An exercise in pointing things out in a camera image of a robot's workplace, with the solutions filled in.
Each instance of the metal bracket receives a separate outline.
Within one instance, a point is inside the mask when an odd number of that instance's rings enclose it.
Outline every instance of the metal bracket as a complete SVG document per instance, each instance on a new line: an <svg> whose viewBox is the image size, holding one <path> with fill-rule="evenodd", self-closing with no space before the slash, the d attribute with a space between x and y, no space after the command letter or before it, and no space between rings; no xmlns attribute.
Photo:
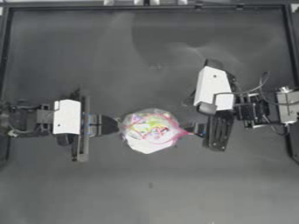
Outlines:
<svg viewBox="0 0 299 224"><path fill-rule="evenodd" d="M90 137L102 135L102 115L89 116L89 135Z"/></svg>
<svg viewBox="0 0 299 224"><path fill-rule="evenodd" d="M178 5L189 5L189 0L178 0Z"/></svg>
<svg viewBox="0 0 299 224"><path fill-rule="evenodd" d="M238 11L244 11L245 10L246 5L244 3L238 4L237 6L237 10Z"/></svg>
<svg viewBox="0 0 299 224"><path fill-rule="evenodd" d="M105 6L114 6L115 0L105 0Z"/></svg>
<svg viewBox="0 0 299 224"><path fill-rule="evenodd" d="M299 3L292 3L292 10L293 10L293 13L298 12L298 10L299 10Z"/></svg>
<svg viewBox="0 0 299 224"><path fill-rule="evenodd" d="M145 5L145 0L135 0L135 5Z"/></svg>
<svg viewBox="0 0 299 224"><path fill-rule="evenodd" d="M41 132L53 131L54 111L50 104L43 104L42 108L37 110L37 123L42 125Z"/></svg>
<svg viewBox="0 0 299 224"><path fill-rule="evenodd" d="M290 105L280 106L280 117L282 123L297 123L298 122L298 114L299 114L299 104L294 104L299 100L299 91L290 92L280 92L277 93L277 101L278 103L290 103Z"/></svg>
<svg viewBox="0 0 299 224"><path fill-rule="evenodd" d="M220 111L210 117L203 145L211 150L225 151L228 149L234 119L236 116L230 110Z"/></svg>
<svg viewBox="0 0 299 224"><path fill-rule="evenodd" d="M73 144L73 161L87 162L90 160L90 96L82 95L82 122L81 133L75 136Z"/></svg>
<svg viewBox="0 0 299 224"><path fill-rule="evenodd" d="M260 93L240 95L236 102L237 118L245 122L246 129L264 127L269 124L265 117L269 117L270 110L268 102L261 98Z"/></svg>
<svg viewBox="0 0 299 224"><path fill-rule="evenodd" d="M161 0L150 0L151 5L161 5Z"/></svg>

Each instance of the black table surface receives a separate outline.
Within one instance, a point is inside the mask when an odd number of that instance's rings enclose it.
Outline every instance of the black table surface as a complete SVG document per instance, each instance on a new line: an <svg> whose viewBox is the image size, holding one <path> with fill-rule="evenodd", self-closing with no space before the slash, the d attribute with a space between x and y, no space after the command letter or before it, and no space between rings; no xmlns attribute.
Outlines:
<svg viewBox="0 0 299 224"><path fill-rule="evenodd" d="M182 100L207 58L245 89L265 71L266 88L293 86L281 12L18 11L5 98L51 102L86 88L95 113L159 108L181 122L205 119ZM286 140L241 122L226 153L186 136L143 155L114 135L91 140L86 164L53 137L17 139L0 179L6 224L298 222L299 167Z"/></svg>

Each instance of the cable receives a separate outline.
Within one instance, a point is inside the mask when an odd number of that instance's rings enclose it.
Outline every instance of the cable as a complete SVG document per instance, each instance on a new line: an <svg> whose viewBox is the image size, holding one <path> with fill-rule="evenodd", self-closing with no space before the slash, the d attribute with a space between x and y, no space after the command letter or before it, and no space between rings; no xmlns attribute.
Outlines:
<svg viewBox="0 0 299 224"><path fill-rule="evenodd" d="M236 86L237 86L238 92L242 92L242 87L241 87L240 82L237 80L236 80Z"/></svg>
<svg viewBox="0 0 299 224"><path fill-rule="evenodd" d="M252 88L250 90L240 91L240 92L224 92L224 93L216 94L214 99L213 99L213 104L217 104L217 98L218 98L220 95L245 95L245 94L250 94L250 93L258 91L268 84L272 73L270 72L264 73L262 77L265 77L266 75L268 75L266 79L265 80L260 79L260 85L257 87Z"/></svg>
<svg viewBox="0 0 299 224"><path fill-rule="evenodd" d="M18 129L11 123L9 123L9 126L10 128L13 129L13 131L17 133L17 134L33 134L37 132L38 128L37 129L31 129L31 130L21 130Z"/></svg>
<svg viewBox="0 0 299 224"><path fill-rule="evenodd" d="M264 83L264 76L261 77L260 79L260 84ZM274 101L270 101L265 95L265 92L264 92L264 86L261 86L260 88L260 94L262 96L262 99L269 103L269 104L273 104L276 106L294 106L294 105L298 105L299 104L299 101L296 101L296 102L274 102Z"/></svg>

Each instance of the white casing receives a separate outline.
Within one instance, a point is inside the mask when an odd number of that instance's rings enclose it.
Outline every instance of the white casing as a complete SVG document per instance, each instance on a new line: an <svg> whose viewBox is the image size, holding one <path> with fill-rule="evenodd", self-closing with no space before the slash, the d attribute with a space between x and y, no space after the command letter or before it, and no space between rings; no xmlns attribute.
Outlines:
<svg viewBox="0 0 299 224"><path fill-rule="evenodd" d="M285 92L278 92L277 94L277 101L278 103L293 103L298 102L299 98L299 91L286 90ZM280 109L280 117L281 123L297 123L298 122L298 113L299 113L299 105L292 104L290 106L281 105L278 106Z"/></svg>
<svg viewBox="0 0 299 224"><path fill-rule="evenodd" d="M81 134L81 102L57 101L54 104L53 134Z"/></svg>
<svg viewBox="0 0 299 224"><path fill-rule="evenodd" d="M199 73L194 106L198 106L202 102L213 104L214 95L218 93L232 93L229 75L224 70L206 66ZM233 109L234 95L220 94L216 104L218 110Z"/></svg>

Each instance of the plastic bag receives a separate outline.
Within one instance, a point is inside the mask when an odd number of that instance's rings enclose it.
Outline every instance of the plastic bag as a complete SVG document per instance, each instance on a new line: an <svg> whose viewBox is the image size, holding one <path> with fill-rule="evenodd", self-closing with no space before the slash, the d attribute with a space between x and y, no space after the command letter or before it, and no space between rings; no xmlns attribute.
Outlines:
<svg viewBox="0 0 299 224"><path fill-rule="evenodd" d="M133 150L145 154L174 146L179 137L190 134L181 128L174 115L159 108L149 108L127 115L122 132Z"/></svg>

